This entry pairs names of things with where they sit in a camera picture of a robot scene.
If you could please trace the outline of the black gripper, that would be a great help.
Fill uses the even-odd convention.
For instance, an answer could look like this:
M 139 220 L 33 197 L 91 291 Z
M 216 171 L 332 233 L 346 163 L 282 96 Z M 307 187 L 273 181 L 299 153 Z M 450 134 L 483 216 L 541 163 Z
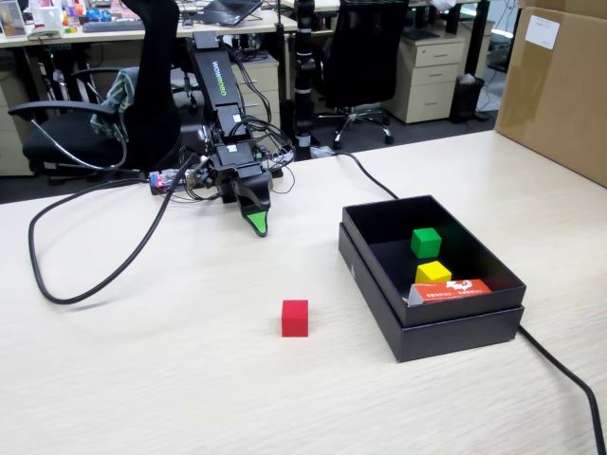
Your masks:
M 267 214 L 271 207 L 272 176 L 253 157 L 247 141 L 217 145 L 211 155 L 216 171 L 215 185 L 224 204 L 238 202 L 242 216 L 259 237 L 268 233 Z

